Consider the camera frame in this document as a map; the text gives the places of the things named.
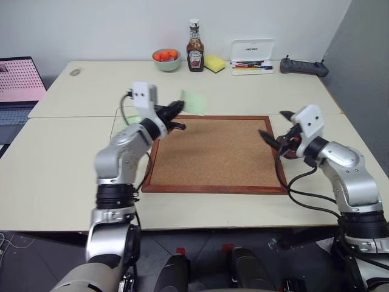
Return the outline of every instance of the ketchup bottle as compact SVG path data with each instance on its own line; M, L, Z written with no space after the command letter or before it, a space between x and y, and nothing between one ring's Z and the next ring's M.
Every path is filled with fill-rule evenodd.
M200 40L199 20L191 19L190 23L190 39L187 46L187 59L189 70L193 72L201 72L204 70L204 45Z

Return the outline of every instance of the laptop keyboard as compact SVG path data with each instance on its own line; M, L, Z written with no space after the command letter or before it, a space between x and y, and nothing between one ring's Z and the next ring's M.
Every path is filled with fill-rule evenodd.
M30 112L30 109L0 111L0 125L25 124L29 119Z

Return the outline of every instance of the bowl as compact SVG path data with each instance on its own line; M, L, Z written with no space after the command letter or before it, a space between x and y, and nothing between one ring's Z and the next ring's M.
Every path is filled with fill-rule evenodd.
M153 55L155 53L161 53L163 52L164 50L173 50L173 49L161 49L161 50L156 50L152 55L151 55L151 58L153 58ZM157 60L155 60L153 58L153 61L155 63L155 65L158 67L158 69L160 69L161 71L165 71L165 72L169 72L169 71L174 71L176 70L180 65L181 65L181 54L178 50L176 50L176 52L178 53L178 57L177 59L175 59L174 61L169 61L169 62L159 62Z

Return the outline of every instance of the cork board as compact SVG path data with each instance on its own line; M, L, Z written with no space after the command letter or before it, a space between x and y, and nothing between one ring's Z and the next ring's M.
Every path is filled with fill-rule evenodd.
M175 121L187 128L155 141L143 192L286 194L275 174L277 151L258 133L272 133L269 117L178 116Z

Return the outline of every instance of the orange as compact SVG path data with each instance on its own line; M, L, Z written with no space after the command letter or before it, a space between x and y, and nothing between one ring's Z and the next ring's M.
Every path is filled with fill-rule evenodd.
M161 53L161 59L162 61L167 61L170 59L169 51L165 50Z
M161 53L155 53L155 54L153 55L153 58L154 58L154 60L156 60L156 61L160 62L160 59L161 59Z
M176 50L170 50L169 51L169 54L174 58L174 59L177 59L178 57L178 53Z

